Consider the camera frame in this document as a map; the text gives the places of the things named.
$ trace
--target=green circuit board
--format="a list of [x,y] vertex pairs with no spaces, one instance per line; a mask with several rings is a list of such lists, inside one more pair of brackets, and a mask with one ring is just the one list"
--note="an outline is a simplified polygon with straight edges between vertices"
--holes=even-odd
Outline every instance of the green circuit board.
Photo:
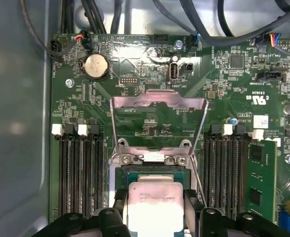
[[[74,36],[63,34],[54,38],[64,47]],[[183,42],[182,49],[174,47],[177,40]],[[290,105],[290,57],[280,54],[270,45],[252,45],[251,41],[230,47],[209,47],[202,41],[193,46],[190,36],[92,35],[92,41],[93,52],[104,55],[109,62],[110,73],[104,80],[91,81],[84,74],[81,59],[85,57],[85,50],[79,43],[70,53],[63,56],[63,62],[54,62],[52,65],[51,123],[62,124],[63,127],[73,124],[76,129],[80,123],[88,124],[88,129],[98,126],[101,139],[88,143],[67,140],[68,145],[62,146],[61,141],[52,136],[49,212],[51,221],[60,213],[83,211],[80,205],[84,197],[80,189],[76,189],[79,191],[74,200],[72,192],[68,190],[83,185],[70,178],[69,172],[76,172],[76,169],[80,170],[76,173],[77,176],[82,175],[85,168],[90,169],[92,176],[95,176],[90,166],[98,167],[97,177],[89,180],[89,183],[84,183],[84,186],[89,188],[90,193],[87,195],[91,197],[91,203],[98,203],[99,207],[108,205],[108,159],[114,149],[109,100],[113,96],[137,96],[148,89],[172,89],[182,97],[208,99],[207,117],[196,147],[200,175],[204,176],[204,181],[204,156],[209,152],[209,147],[205,147],[206,135],[212,124],[222,126],[227,122],[227,118],[236,118],[238,125],[245,126],[245,147],[248,148],[253,142],[248,133],[254,129],[264,129],[264,139],[277,141],[265,142],[276,147],[272,149],[272,153],[269,151],[269,159],[271,162],[277,162],[276,165],[265,167],[272,177],[266,177],[267,174],[264,176],[264,179],[270,179],[267,185],[271,185],[270,182],[275,180],[276,173],[276,189],[271,192],[258,191],[263,195],[261,203],[265,200],[267,192],[268,197],[275,197],[275,210],[266,210],[265,206],[255,205],[251,205],[251,209],[264,217],[264,213],[269,212],[268,216],[271,217],[274,216],[271,211],[278,211],[280,205],[290,200],[290,163],[286,162],[290,155],[290,115],[284,113],[284,107]],[[290,40],[281,39],[279,46],[290,50]],[[179,58],[179,77],[170,82],[168,67],[174,55]],[[259,78],[262,72],[278,72],[280,76]],[[74,83],[70,88],[65,85],[67,79]],[[128,108],[117,111],[119,137],[125,138],[130,145],[150,149],[178,147],[183,139],[192,140],[197,125],[192,111],[173,110],[161,103],[153,104],[148,109],[145,111]],[[73,145],[76,142],[78,146],[89,146],[89,152],[92,152],[90,150],[93,150],[93,147],[100,148],[102,152],[92,156],[90,166],[82,165],[85,161],[80,161],[83,159],[80,149],[77,151],[78,155],[75,148],[71,154],[65,151],[69,144]],[[232,141],[232,148],[235,145],[240,146]],[[252,156],[248,153],[250,150],[251,148],[245,148],[246,159]],[[68,155],[64,156],[67,162],[63,166],[61,154],[65,152]],[[75,161],[72,163],[71,157],[75,157],[74,160],[78,161],[78,164],[75,164]],[[209,164],[216,168],[218,163],[210,161]],[[62,173],[63,167],[67,170],[65,174]],[[258,173],[263,169],[262,166],[255,165],[251,168]],[[252,181],[247,180],[248,175],[246,169],[245,174],[242,174],[245,180],[242,184],[247,184],[247,187],[256,186],[256,189],[265,188],[264,181],[259,185],[255,184],[255,181],[251,183]],[[60,196],[62,185],[68,190],[63,197]],[[207,185],[209,189],[214,188],[212,184]],[[246,192],[243,197],[245,203],[250,201]],[[66,199],[63,203],[68,205],[63,212],[60,211],[62,198]]]

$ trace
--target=motherboard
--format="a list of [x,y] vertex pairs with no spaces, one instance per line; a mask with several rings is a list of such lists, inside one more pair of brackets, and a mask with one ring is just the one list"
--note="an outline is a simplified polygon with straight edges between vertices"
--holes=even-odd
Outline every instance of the motherboard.
[[[74,37],[56,35],[54,44]],[[230,47],[193,36],[90,40],[90,51],[78,42],[52,65],[50,221],[69,212],[90,217],[139,174],[172,174],[199,191],[183,157],[164,156],[161,165],[123,156],[125,165],[111,170],[119,146],[189,147],[207,206],[290,226],[283,223],[290,220],[290,56],[252,40]],[[278,46],[290,51],[290,40]]]

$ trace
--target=black memory slot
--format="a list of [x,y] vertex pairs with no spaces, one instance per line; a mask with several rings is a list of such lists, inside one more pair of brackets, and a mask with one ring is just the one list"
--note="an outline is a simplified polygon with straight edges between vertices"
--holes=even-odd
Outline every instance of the black memory slot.
[[221,160],[221,141],[216,141],[216,161],[215,161],[215,186],[216,186],[216,192],[215,192],[215,208],[221,208],[221,169],[222,169],[222,160]]
[[223,213],[227,212],[226,210],[226,183],[227,183],[227,146],[225,141],[221,141],[221,169],[220,169],[220,192],[219,199],[221,200],[221,208]]
[[79,140],[75,139],[73,141],[73,160],[72,160],[72,191],[71,191],[71,201],[72,208],[71,212],[78,213],[79,211],[79,171],[80,171],[80,149],[79,149]]
[[59,141],[59,206],[58,206],[58,215],[62,216],[65,214],[64,205],[66,203],[65,200],[65,161],[67,155],[67,141],[64,139],[60,139]]
[[210,204],[209,206],[214,206],[215,205],[215,157],[216,157],[216,139],[212,138],[211,142],[210,142],[210,146],[211,146],[211,157],[209,159],[209,201]]
[[226,215],[228,218],[231,218],[231,212],[232,212],[232,165],[233,165],[233,160],[232,160],[232,148],[233,144],[232,141],[227,138],[227,141],[225,141],[226,146],[227,146],[227,166],[226,166],[226,177],[227,177],[227,182],[226,182]]
[[248,156],[248,141],[244,138],[241,138],[239,141],[239,154],[238,154],[238,170],[239,170],[239,181],[238,181],[238,205],[237,212],[242,213],[245,211],[244,209],[244,200],[245,200],[245,190],[244,190],[244,182],[246,175],[246,162]]
[[83,216],[91,216],[91,168],[92,168],[92,142],[84,141],[83,169],[82,169],[82,190],[83,190]]
[[205,140],[204,142],[204,167],[203,167],[203,190],[207,204],[209,205],[209,195],[208,195],[208,173],[209,173],[209,150],[210,150],[210,140]]
[[232,219],[235,220],[237,217],[237,203],[238,203],[238,153],[239,153],[239,141],[232,141]]
[[102,207],[103,197],[103,142],[99,138],[94,144],[94,198],[95,198],[95,209]]

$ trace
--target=memory chip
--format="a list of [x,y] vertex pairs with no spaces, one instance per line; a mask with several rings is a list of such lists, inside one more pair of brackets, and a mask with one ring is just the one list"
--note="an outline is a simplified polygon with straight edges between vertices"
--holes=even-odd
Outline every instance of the memory chip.
[[262,162],[262,147],[250,146],[249,158],[255,161]]
[[262,193],[259,192],[258,190],[251,188],[249,192],[249,198],[250,201],[253,202],[254,204],[257,204],[258,206],[261,205],[261,196]]
[[244,68],[244,57],[242,55],[231,55],[230,68]]

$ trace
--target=white connector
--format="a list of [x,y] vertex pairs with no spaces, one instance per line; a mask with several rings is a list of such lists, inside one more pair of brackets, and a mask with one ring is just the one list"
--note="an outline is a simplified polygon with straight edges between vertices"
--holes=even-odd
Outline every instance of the white connector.
[[62,136],[64,134],[64,129],[59,123],[53,123],[51,126],[51,133],[56,136]]
[[222,128],[222,135],[229,136],[233,134],[233,126],[232,124],[224,124]]
[[86,124],[79,124],[78,125],[78,135],[86,137],[87,134],[88,134],[87,125]]

